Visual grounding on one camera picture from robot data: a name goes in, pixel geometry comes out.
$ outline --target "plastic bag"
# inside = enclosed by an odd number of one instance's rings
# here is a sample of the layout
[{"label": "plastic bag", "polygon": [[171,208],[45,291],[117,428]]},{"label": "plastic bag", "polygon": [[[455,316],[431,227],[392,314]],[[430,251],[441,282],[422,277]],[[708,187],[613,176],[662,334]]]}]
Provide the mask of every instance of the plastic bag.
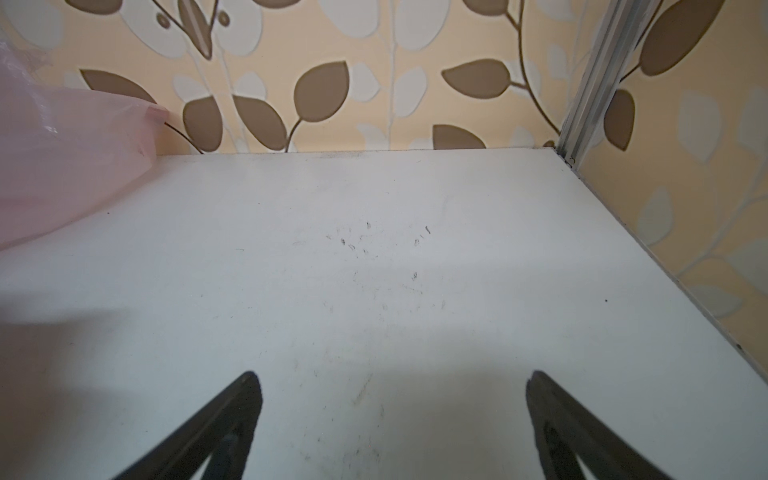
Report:
[{"label": "plastic bag", "polygon": [[0,247],[76,220],[149,170],[168,116],[138,98],[39,85],[35,64],[0,41]]}]

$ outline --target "leaf pattern wallpaper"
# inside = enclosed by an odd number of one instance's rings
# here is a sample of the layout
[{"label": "leaf pattern wallpaper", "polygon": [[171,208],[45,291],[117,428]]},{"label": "leaf pattern wallpaper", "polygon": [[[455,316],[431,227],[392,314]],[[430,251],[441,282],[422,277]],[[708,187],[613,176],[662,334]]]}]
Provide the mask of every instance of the leaf pattern wallpaper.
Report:
[{"label": "leaf pattern wallpaper", "polygon": [[551,146],[608,0],[0,0],[39,81],[153,101],[161,154]]},{"label": "leaf pattern wallpaper", "polygon": [[664,0],[581,173],[768,370],[768,0]]}]

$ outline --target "beige wall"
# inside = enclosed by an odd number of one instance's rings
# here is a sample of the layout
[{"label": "beige wall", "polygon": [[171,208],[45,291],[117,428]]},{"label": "beige wall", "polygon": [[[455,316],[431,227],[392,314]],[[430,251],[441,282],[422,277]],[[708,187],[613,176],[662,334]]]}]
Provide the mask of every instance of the beige wall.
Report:
[{"label": "beige wall", "polygon": [[768,369],[768,2],[665,0],[638,64],[581,172]]},{"label": "beige wall", "polygon": [[[300,118],[291,150],[541,146],[607,0],[527,0],[522,20],[518,0],[219,0],[215,14],[214,0],[0,5],[5,35],[48,53],[41,81],[151,98],[203,150],[264,152]],[[190,146],[167,129],[160,150]]]}]

